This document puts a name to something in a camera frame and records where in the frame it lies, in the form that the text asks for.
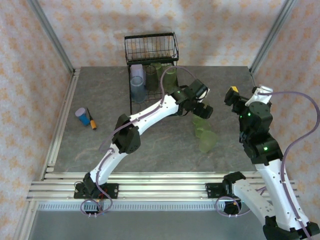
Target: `black wire rack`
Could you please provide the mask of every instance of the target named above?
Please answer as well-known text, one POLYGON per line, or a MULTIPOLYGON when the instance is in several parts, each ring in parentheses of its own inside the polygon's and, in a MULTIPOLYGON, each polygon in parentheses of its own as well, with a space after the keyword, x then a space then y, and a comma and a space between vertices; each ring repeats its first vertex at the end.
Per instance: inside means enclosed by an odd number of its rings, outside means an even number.
POLYGON ((124 48, 129 76, 130 114, 132 115, 155 104, 162 98, 162 93, 159 87, 155 92, 149 91, 144 102, 132 101, 130 66, 142 64, 146 67, 152 63, 161 63, 162 66, 177 65, 179 49, 174 32, 125 36, 124 48))

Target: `screwdriver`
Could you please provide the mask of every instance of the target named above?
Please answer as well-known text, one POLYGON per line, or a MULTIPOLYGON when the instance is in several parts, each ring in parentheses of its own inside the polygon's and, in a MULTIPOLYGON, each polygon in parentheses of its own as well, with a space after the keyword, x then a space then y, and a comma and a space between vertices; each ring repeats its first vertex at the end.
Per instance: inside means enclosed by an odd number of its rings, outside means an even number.
POLYGON ((89 114, 89 119, 90 119, 91 128, 92 128, 93 130, 96 130, 96 129, 97 129, 97 125, 96 125, 96 123, 95 123, 95 120, 92 118, 92 116, 91 116, 91 114, 90 114, 90 112, 89 112, 89 109, 86 108, 86 110, 88 111, 88 114, 89 114))

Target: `yellow component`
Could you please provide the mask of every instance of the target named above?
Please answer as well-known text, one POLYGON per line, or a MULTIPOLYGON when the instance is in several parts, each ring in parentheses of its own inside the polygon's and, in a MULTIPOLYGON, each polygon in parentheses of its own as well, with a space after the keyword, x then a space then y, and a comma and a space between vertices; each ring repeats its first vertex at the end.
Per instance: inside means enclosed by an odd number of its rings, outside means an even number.
POLYGON ((238 88, 237 88, 236 86, 232 86, 231 88, 232 88, 233 91, 235 91, 235 92, 237 92, 237 93, 239 92, 239 91, 238 91, 238 88))
POLYGON ((96 122, 95 122, 94 120, 91 120, 91 121, 90 121, 90 125, 91 125, 91 128, 92 128, 93 130, 96 130, 96 129, 97 129, 97 125, 96 125, 96 122))

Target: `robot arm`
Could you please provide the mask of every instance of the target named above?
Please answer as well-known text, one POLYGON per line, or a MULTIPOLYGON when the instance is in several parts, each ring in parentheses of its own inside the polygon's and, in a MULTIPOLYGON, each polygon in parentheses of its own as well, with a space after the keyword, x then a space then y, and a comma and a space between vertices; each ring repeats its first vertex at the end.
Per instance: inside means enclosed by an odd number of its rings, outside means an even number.
POLYGON ((275 239, 305 239, 300 222, 309 234, 318 234, 319 227, 316 223, 309 222, 308 217, 302 211, 292 186, 289 182, 286 170, 284 170, 285 184, 289 196, 298 211, 300 219, 297 219, 290 205, 283 182, 281 181, 281 161, 283 154, 278 142, 270 135, 269 127, 273 120, 270 113, 270 95, 259 93, 272 93, 272 89, 261 86, 253 89, 250 99, 242 97, 236 87, 231 87, 226 94, 224 102, 231 106, 232 111, 239 115, 240 137, 247 156, 252 164, 260 172, 266 188, 269 192, 272 206, 246 182, 243 175, 236 178, 226 176, 229 193, 244 201, 264 225, 263 231, 268 240, 275 239))
POLYGON ((190 86, 183 89, 176 87, 162 100, 137 114, 121 115, 116 123, 115 134, 108 151, 97 167, 84 176, 83 182, 75 186, 74 198, 98 198, 101 192, 96 183, 99 185, 106 184, 111 172, 120 161, 140 147, 140 135, 161 119, 169 115, 182 115, 183 110, 192 112, 203 119, 208 119, 213 112, 213 108, 210 106, 205 108, 202 100, 209 91, 209 88, 196 79, 190 86))

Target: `blue cup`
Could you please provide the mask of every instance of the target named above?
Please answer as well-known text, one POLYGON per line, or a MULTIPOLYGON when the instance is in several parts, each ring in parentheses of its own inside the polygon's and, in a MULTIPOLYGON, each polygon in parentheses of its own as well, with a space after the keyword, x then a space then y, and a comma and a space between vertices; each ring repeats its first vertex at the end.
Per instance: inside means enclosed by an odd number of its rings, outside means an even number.
POLYGON ((84 107, 80 107, 75 112, 75 115, 83 123, 83 125, 88 126, 90 124, 90 120, 86 116, 86 109, 84 107))

